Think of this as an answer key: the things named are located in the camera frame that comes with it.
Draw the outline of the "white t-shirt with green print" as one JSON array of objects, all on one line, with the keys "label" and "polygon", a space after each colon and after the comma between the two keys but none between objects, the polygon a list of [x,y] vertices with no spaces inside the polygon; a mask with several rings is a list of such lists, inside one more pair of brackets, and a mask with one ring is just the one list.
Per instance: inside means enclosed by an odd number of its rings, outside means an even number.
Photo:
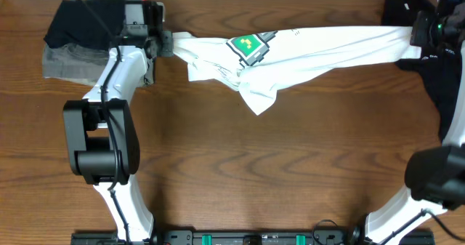
[{"label": "white t-shirt with green print", "polygon": [[295,28],[237,36],[198,38],[174,33],[174,54],[187,63],[190,81],[216,79],[240,93],[259,115],[277,93],[334,68],[418,59],[412,29],[399,26]]}]

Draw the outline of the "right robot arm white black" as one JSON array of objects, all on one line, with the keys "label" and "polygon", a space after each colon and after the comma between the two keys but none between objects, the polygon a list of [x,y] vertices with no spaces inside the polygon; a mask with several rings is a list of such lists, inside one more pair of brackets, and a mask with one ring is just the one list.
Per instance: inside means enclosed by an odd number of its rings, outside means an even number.
[{"label": "right robot arm white black", "polygon": [[[420,12],[413,24],[411,45],[452,49],[464,55],[464,14]],[[363,224],[353,230],[351,244],[401,244],[405,236],[432,218],[464,205],[464,68],[442,89],[452,89],[453,116],[442,145],[414,153],[406,167],[404,186]]]}]

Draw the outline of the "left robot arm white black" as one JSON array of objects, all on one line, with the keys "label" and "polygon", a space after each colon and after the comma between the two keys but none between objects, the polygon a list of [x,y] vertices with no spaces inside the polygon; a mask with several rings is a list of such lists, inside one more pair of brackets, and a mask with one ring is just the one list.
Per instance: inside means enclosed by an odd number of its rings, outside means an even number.
[{"label": "left robot arm white black", "polygon": [[155,218],[146,206],[136,173],[140,143],[130,111],[136,88],[155,60],[173,55],[173,36],[122,36],[109,51],[97,83],[63,108],[71,170],[103,198],[115,221],[113,235],[76,234],[73,244],[157,244]]}]

